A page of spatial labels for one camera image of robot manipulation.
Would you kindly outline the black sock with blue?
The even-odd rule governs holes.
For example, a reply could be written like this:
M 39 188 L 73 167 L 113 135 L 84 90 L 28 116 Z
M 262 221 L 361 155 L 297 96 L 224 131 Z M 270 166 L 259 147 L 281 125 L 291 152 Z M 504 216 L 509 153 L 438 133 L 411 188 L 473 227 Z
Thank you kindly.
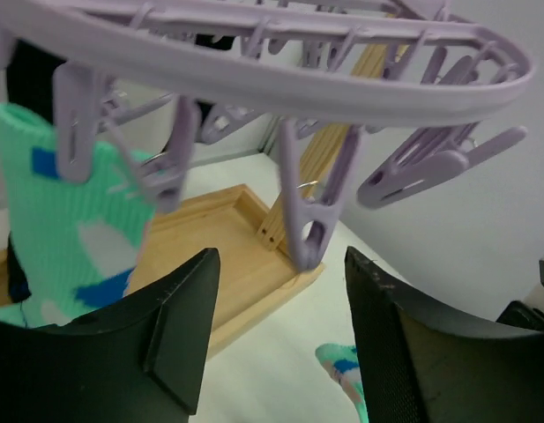
M 18 41 L 5 70 L 7 100 L 34 112 L 48 123 L 54 122 L 53 75 L 65 60 L 34 45 Z M 7 245 L 8 294 L 13 303 L 30 297 L 26 274 L 19 264 L 8 236 Z

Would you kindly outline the wooden hanging rack frame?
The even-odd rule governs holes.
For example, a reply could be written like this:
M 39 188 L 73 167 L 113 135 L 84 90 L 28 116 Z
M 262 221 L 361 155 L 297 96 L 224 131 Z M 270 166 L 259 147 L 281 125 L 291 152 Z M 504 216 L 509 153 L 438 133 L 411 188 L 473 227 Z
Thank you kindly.
M 282 41 L 262 39 L 257 45 L 251 45 L 244 37 L 207 33 L 183 33 L 181 38 L 226 56 L 248 56 L 256 60 L 263 41 Z M 55 132 L 55 78 L 65 63 L 53 75 L 54 122 L 51 125 Z M 176 93 L 134 79 L 111 76 L 103 108 L 114 119 L 116 130 L 99 128 L 95 145 L 101 141 L 116 148 L 115 141 L 121 138 L 138 162 L 166 153 L 171 138 L 178 132 L 178 106 Z M 195 141 L 186 152 L 186 174 Z M 312 284 L 322 272 L 321 262 L 313 270 L 297 270 L 285 245 L 268 251 L 257 239 L 256 228 L 263 221 L 266 209 L 248 187 L 237 185 L 183 200 L 185 174 L 177 208 L 162 212 L 142 194 L 127 167 L 126 174 L 138 193 L 153 206 L 154 216 L 122 299 L 150 285 L 164 271 L 184 263 L 189 253 L 204 248 L 217 249 L 224 283 L 217 294 L 210 353 L 229 345 Z

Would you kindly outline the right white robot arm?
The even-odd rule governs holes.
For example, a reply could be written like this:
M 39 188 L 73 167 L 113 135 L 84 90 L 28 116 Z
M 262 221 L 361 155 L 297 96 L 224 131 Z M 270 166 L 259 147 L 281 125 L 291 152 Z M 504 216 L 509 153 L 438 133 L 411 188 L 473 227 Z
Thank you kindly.
M 498 323 L 527 330 L 544 331 L 544 256 L 539 260 L 540 282 L 521 301 L 512 301 L 497 318 Z

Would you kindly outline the green sock with chevrons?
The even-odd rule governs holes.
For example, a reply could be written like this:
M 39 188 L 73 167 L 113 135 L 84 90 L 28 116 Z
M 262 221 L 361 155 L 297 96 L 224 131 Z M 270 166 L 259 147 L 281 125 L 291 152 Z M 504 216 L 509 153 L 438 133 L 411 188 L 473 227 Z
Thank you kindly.
M 342 388 L 353 403 L 360 422 L 368 422 L 369 417 L 356 346 L 322 344 L 315 350 L 315 356 L 326 373 Z

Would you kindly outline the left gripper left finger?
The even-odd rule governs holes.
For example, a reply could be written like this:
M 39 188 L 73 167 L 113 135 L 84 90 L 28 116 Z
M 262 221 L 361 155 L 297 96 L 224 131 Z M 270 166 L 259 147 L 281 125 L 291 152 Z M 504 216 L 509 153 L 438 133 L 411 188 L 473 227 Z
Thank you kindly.
M 197 412 L 217 249 L 64 326 L 0 322 L 0 422 L 185 422 Z

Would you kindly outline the lilac round clip hanger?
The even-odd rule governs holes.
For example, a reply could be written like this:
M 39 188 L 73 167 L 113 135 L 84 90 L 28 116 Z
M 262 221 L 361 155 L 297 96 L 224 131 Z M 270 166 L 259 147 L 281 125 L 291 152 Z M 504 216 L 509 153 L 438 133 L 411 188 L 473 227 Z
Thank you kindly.
M 404 19 L 371 18 L 213 1 L 175 1 L 147 7 L 134 1 L 0 1 L 0 68 L 14 40 L 29 41 L 65 59 L 55 78 L 56 170 L 74 183 L 93 171 L 99 128 L 115 131 L 104 110 L 111 76 L 130 78 L 178 96 L 178 132 L 169 151 L 133 159 L 121 138 L 116 149 L 142 194 L 160 212 L 175 210 L 197 136 L 198 100 L 280 115 L 280 183 L 288 245 L 294 264 L 310 271 L 321 262 L 363 128 L 456 127 L 481 122 L 526 89 L 536 66 L 516 43 L 474 23 L 444 20 L 444 4 L 406 1 Z M 286 69 L 197 47 L 183 33 L 262 39 L 331 41 L 337 58 L 357 43 L 439 48 L 467 46 L 498 66 L 485 85 L 413 84 L 399 78 L 357 78 L 332 70 Z M 310 202 L 295 186 L 292 143 L 301 118 L 351 127 L 324 197 Z

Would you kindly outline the green sock with white patches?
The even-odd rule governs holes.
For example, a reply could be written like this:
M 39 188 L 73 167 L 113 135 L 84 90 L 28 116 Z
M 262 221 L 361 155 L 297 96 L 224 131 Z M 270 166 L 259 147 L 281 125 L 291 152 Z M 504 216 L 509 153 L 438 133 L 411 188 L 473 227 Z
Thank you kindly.
M 154 208 L 128 179 L 116 148 L 97 142 L 91 177 L 67 182 L 56 171 L 53 126 L 0 103 L 0 166 L 11 244 L 30 293 L 0 307 L 0 321 L 65 325 L 122 299 Z

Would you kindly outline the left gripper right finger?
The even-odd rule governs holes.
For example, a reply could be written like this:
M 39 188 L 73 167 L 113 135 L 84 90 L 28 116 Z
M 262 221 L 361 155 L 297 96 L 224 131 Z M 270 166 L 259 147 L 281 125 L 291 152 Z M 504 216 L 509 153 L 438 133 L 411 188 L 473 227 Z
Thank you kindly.
M 347 298 L 372 422 L 544 422 L 544 330 L 453 308 L 348 248 Z

